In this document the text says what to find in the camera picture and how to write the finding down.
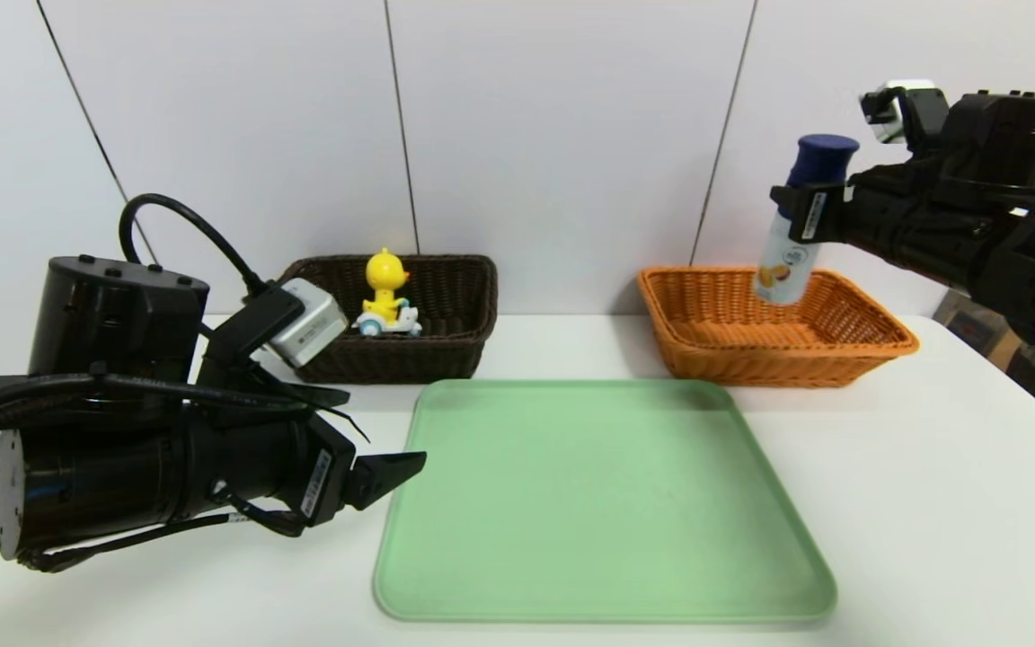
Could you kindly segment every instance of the orange wicker basket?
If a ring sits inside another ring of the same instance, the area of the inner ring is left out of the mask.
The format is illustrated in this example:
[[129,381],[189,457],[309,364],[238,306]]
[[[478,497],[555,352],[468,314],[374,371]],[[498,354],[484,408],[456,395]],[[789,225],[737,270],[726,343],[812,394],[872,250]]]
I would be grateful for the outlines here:
[[817,270],[797,303],[752,293],[752,267],[638,275],[670,373],[720,385],[844,386],[916,352],[909,329],[848,278]]

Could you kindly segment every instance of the blue cap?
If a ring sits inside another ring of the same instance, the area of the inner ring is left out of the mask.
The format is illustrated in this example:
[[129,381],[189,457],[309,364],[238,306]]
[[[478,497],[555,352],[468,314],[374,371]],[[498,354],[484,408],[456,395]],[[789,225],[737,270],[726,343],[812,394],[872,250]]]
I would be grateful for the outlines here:
[[849,160],[861,145],[840,135],[806,135],[797,140],[797,160],[789,172],[789,187],[845,181]]

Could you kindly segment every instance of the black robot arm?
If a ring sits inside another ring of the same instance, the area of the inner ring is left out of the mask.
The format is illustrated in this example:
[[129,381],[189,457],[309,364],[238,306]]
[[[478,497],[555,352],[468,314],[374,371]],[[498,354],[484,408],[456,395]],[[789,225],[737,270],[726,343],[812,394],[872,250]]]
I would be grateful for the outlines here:
[[[221,326],[201,322],[205,283],[140,265],[130,229],[144,204],[177,210],[241,266],[248,297]],[[228,521],[299,536],[419,473],[424,452],[358,455],[319,415],[349,420],[334,410],[348,392],[285,384],[252,359],[313,317],[303,299],[263,283],[180,202],[135,198],[120,232],[125,262],[51,259],[28,374],[0,376],[4,558],[58,572]],[[188,384],[199,334],[208,344]],[[250,502],[259,497],[285,509]],[[141,532],[115,537],[131,531]]]
[[969,295],[1035,345],[1035,95],[886,85],[862,97],[912,158],[848,184],[773,187],[798,242],[846,242]]

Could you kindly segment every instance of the yellow duck toy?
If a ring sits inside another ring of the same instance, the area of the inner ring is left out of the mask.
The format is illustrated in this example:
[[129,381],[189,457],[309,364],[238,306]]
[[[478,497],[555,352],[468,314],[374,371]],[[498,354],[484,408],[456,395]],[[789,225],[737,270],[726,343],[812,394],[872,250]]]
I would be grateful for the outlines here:
[[374,300],[362,300],[362,312],[375,313],[390,326],[396,324],[398,307],[409,302],[393,298],[393,291],[402,290],[408,278],[410,273],[403,269],[402,259],[382,247],[382,253],[372,256],[365,264],[365,282],[374,288]]

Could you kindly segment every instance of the white wall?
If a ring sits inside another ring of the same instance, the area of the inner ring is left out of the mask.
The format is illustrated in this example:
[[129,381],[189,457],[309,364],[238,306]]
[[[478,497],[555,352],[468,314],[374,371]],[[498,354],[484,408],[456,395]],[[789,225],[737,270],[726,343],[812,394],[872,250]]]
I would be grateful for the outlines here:
[[[950,101],[978,87],[1035,90],[1035,3],[760,0],[694,263],[756,263],[769,187],[785,181],[801,135],[858,139],[851,173],[907,159],[904,146],[876,143],[857,102],[888,79],[934,79]],[[898,315],[931,315],[944,294],[850,246],[826,246],[821,266]]]
[[391,0],[420,249],[501,312],[641,310],[689,262],[752,0]]
[[0,0],[0,373],[25,372],[47,259],[117,256],[122,200],[33,0]]
[[[497,258],[506,311],[635,307],[633,271],[692,251],[748,5],[391,0],[423,251]],[[45,7],[131,194],[193,202],[271,275],[415,244],[378,0]],[[855,95],[907,77],[1035,89],[1035,4],[760,0],[696,261],[755,262],[802,134],[858,137],[855,170],[904,159]],[[0,372],[25,367],[46,259],[117,256],[119,209],[36,4],[0,0]],[[145,220],[237,306],[204,239]],[[823,262],[898,313],[940,298],[857,249]]]
[[[127,197],[184,201],[262,274],[323,254],[416,249],[379,0],[42,0]],[[140,212],[157,261],[241,307],[188,225]]]

